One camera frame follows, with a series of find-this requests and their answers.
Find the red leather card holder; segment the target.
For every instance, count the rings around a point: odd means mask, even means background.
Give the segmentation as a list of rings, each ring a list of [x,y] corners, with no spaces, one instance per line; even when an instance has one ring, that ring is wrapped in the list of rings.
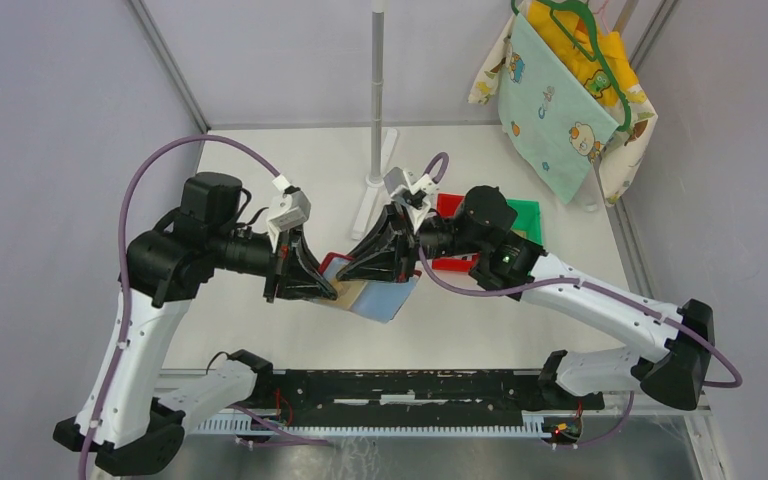
[[[320,266],[320,272],[330,283],[336,279],[337,271],[349,260],[348,256],[329,252]],[[385,283],[368,281],[364,293],[347,311],[359,317],[386,324],[392,321],[414,291],[422,272],[415,270],[414,276],[405,283]],[[328,308],[324,300],[313,300],[313,303]]]

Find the gold VIP card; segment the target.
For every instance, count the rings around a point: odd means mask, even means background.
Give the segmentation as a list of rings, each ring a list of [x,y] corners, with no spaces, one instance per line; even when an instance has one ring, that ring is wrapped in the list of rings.
[[[338,296],[336,300],[324,300],[323,303],[329,307],[350,310],[360,296],[364,293],[364,290],[368,286],[368,281],[353,280],[353,281],[338,281],[331,282],[332,286],[336,290]]]

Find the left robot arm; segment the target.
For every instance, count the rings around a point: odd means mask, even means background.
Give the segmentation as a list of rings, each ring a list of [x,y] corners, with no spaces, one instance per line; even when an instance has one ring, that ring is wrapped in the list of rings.
[[[85,406],[55,426],[57,443],[111,476],[153,475],[221,410],[272,399],[270,362],[243,350],[174,391],[157,395],[155,385],[181,320],[218,270],[262,278],[268,302],[337,298],[304,237],[309,199],[283,177],[275,183],[263,233],[239,220],[250,198],[242,182],[202,172],[185,182],[177,208],[127,246],[117,330]]]

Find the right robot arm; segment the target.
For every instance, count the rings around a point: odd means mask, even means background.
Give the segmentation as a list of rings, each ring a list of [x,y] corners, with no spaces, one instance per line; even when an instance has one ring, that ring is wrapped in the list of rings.
[[[541,244],[514,232],[516,210],[496,187],[471,188],[453,215],[410,218],[409,204],[392,201],[352,251],[339,281],[406,283],[437,258],[474,255],[473,289],[427,276],[440,287],[475,298],[508,297],[550,308],[621,342],[589,353],[558,350],[537,382],[540,400],[562,408],[575,397],[641,390],[678,410],[697,408],[715,348],[712,308],[656,301],[588,275]]]

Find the red plastic bin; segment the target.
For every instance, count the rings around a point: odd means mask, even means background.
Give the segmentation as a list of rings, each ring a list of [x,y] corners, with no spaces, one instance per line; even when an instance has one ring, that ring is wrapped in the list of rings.
[[[436,257],[431,261],[432,268],[435,271],[466,275],[478,260],[477,254],[463,253],[462,248],[456,245],[458,239],[456,236],[457,226],[454,223],[454,217],[463,199],[463,195],[451,193],[439,193],[436,197],[435,208],[444,220],[446,226],[445,232],[452,234],[453,239],[450,240],[447,248],[447,252],[449,252],[450,255],[447,257]]]

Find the metal pole stand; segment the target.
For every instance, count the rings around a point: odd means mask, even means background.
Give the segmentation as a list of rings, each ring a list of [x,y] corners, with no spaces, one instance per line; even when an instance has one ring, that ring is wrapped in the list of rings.
[[[371,2],[372,43],[371,43],[371,125],[370,125],[370,168],[366,175],[366,190],[361,199],[355,220],[351,227],[351,238],[360,240],[366,232],[372,216],[372,209],[383,187],[383,168],[389,161],[392,150],[385,153],[385,128],[383,127],[383,86],[384,86],[384,38],[386,5],[384,0]]]

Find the green plastic bin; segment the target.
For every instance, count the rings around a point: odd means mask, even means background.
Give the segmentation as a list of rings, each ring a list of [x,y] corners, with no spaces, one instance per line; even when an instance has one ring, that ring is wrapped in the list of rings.
[[[539,245],[543,244],[539,203],[531,200],[508,199],[507,204],[517,213],[511,230]]]

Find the mint cartoon cloth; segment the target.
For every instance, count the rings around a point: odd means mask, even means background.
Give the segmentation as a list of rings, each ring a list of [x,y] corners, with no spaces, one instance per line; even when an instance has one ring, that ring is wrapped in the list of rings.
[[[526,18],[515,17],[498,87],[504,132],[564,204],[618,128]]]

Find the white cartoon cloth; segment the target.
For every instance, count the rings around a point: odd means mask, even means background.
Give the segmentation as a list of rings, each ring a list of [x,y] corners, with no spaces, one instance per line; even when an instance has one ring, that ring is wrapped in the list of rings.
[[[523,1],[510,17],[468,94],[470,104],[497,101],[505,42],[513,21],[523,15],[585,90],[618,122],[618,128],[592,161],[601,182],[600,195],[589,193],[588,202],[612,206],[633,182],[654,132],[658,115],[635,71],[621,35],[605,32],[591,14],[560,10],[542,1]]]

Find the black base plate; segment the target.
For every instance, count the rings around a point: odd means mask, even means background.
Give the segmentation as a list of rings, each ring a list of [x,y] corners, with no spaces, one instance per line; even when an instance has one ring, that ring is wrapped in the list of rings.
[[[529,413],[596,411],[533,370],[275,370],[239,405],[293,427],[508,427]]]

